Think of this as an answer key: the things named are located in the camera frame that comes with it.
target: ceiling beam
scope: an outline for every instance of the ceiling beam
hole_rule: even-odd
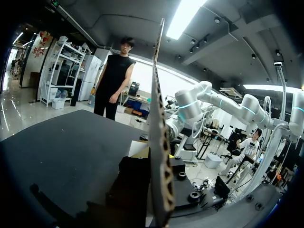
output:
[[[229,1],[213,0],[210,2],[210,4],[212,4],[212,7],[216,9],[219,14],[225,17],[224,19],[232,21],[238,27],[231,33],[238,39],[246,37],[246,42],[250,43],[251,48],[255,51],[255,54],[259,58],[262,67],[265,69],[270,79],[276,78],[276,71],[273,67],[274,60],[266,43],[258,34],[258,32],[280,26],[281,24],[277,17],[273,14],[270,14],[262,18],[257,18],[250,23],[246,23],[245,20],[241,17],[238,9],[234,7]],[[212,34],[212,38],[209,39],[209,43],[207,45],[205,45],[195,54],[186,58],[183,64],[191,64],[232,42],[235,42],[235,39],[233,39],[228,34],[228,29],[225,31],[219,30],[215,34]]]

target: man's arm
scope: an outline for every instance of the man's arm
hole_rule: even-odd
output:
[[[118,96],[119,94],[122,92],[122,90],[128,85],[130,79],[131,79],[131,75],[134,69],[135,63],[133,63],[132,65],[129,66],[129,68],[127,69],[127,71],[125,72],[125,77],[124,77],[124,81],[122,82],[122,84],[120,85],[119,89],[116,91],[116,93],[114,93],[109,102],[112,104],[115,104],[117,102]]]
[[[96,94],[96,91],[97,91],[97,89],[98,89],[98,87],[99,87],[99,84],[100,84],[100,82],[101,82],[101,79],[103,78],[103,76],[104,76],[104,74],[105,74],[106,66],[107,66],[107,63],[106,63],[106,65],[104,66],[103,71],[101,72],[101,75],[100,75],[100,77],[99,77],[97,86],[96,86],[95,91],[94,91],[94,95]]]

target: tiled floor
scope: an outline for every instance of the tiled floor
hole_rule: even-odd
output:
[[[65,107],[59,110],[53,109],[51,105],[46,108],[45,104],[41,102],[29,103],[33,101],[35,96],[36,94],[33,89],[20,89],[18,80],[12,80],[8,74],[5,75],[3,93],[0,97],[0,119],[2,126],[0,132],[2,140],[18,133],[19,131],[22,131],[27,127],[59,115],[67,114],[80,109],[93,112],[93,108],[90,107],[87,102],[77,102],[76,107],[71,107],[69,102],[66,102]],[[131,117],[132,116],[129,114],[117,112],[116,121],[130,125]],[[206,150],[204,158],[211,151],[215,152],[217,148],[218,141],[211,141],[210,146]],[[218,150],[219,155],[227,152],[228,151],[226,151],[224,145],[222,145]],[[186,174],[191,182],[196,182],[197,184],[201,184],[206,178],[209,178],[214,183],[218,172],[222,171],[224,168],[225,164],[223,162],[217,169],[209,169],[201,161],[198,164],[187,163]],[[224,181],[228,180],[226,177],[222,177],[222,179]]]

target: person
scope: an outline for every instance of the person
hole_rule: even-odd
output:
[[[95,92],[94,113],[115,120],[120,93],[128,85],[135,61],[128,57],[134,47],[133,38],[123,38],[120,54],[110,55],[102,71]]]
[[[253,158],[259,148],[260,143],[258,139],[261,136],[261,134],[262,134],[262,130],[257,128],[254,134],[252,135],[252,138],[245,139],[243,142],[241,142],[240,139],[237,140],[237,147],[240,149],[244,148],[243,151],[239,156],[230,159],[229,162],[227,163],[226,169],[218,174],[222,176],[226,176],[234,165],[240,164],[242,162],[242,160],[245,157],[245,154]]]

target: office chair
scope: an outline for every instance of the office chair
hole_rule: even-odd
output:
[[[228,161],[230,159],[233,159],[233,156],[239,156],[241,154],[241,150],[237,147],[237,140],[241,139],[242,136],[236,132],[233,132],[229,139],[228,139],[228,146],[227,146],[227,150],[230,152],[229,154],[226,155],[221,155],[220,158],[224,157],[224,158],[228,158],[228,160],[226,161],[226,165],[228,163]]]

